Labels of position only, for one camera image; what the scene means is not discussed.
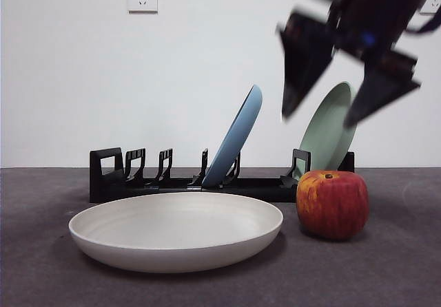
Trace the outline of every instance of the green plate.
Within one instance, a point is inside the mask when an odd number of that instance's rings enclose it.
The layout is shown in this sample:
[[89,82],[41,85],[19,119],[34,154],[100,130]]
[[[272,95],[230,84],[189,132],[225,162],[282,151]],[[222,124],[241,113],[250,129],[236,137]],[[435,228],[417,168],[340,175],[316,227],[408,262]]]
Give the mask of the green plate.
[[[306,129],[300,149],[311,152],[311,170],[336,170],[352,143],[356,126],[346,129],[343,121],[352,104],[355,91],[346,82],[335,86],[321,102]],[[305,173],[305,163],[299,161],[294,177]]]

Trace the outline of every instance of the apple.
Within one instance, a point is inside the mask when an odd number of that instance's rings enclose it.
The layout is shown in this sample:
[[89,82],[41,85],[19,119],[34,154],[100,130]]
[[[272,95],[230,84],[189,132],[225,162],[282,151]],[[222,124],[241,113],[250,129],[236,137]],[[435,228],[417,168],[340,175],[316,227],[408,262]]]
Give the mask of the apple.
[[296,207],[300,223],[310,233],[348,240],[367,221],[367,187],[350,171],[309,171],[298,182]]

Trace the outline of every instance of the tabletop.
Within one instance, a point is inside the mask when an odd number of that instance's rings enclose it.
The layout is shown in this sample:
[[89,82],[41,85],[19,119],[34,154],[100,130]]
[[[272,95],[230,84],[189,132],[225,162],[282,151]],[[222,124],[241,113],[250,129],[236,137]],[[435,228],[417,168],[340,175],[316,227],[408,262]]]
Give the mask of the tabletop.
[[[193,173],[197,169],[176,169]],[[283,169],[243,169],[276,177]],[[347,242],[304,233],[295,204],[272,244],[212,271],[122,271],[84,255],[69,220],[91,207],[88,169],[1,170],[1,305],[441,306],[441,169],[357,169],[369,220]]]

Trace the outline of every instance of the blue plate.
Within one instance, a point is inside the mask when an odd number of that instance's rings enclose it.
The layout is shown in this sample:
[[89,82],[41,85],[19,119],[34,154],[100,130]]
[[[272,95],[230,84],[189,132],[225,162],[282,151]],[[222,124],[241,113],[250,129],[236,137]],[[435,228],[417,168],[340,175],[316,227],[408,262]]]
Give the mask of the blue plate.
[[253,85],[202,181],[204,188],[215,187],[227,175],[256,122],[262,106],[262,99],[260,88]]

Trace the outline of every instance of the dish rack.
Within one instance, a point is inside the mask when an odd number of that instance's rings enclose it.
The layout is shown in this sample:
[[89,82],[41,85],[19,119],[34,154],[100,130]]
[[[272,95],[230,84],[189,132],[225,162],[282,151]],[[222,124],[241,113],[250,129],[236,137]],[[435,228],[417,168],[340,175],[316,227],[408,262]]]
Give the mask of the dish rack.
[[[102,159],[114,158],[114,168],[103,173]],[[298,181],[294,178],[297,161],[305,162],[305,171],[311,169],[311,153],[294,149],[292,165],[286,175],[279,178],[241,178],[240,154],[234,161],[233,167],[223,181],[216,187],[206,189],[202,181],[207,171],[208,149],[202,152],[202,164],[199,174],[192,178],[174,178],[171,176],[173,149],[159,153],[158,173],[154,178],[144,178],[145,149],[137,149],[125,153],[125,168],[121,148],[102,149],[90,152],[90,202],[102,203],[138,195],[173,192],[217,192],[236,195],[246,195],[266,202],[296,202]],[[141,165],[135,174],[131,174],[132,161],[141,159]],[[355,154],[347,152],[339,166],[340,171],[354,172]]]

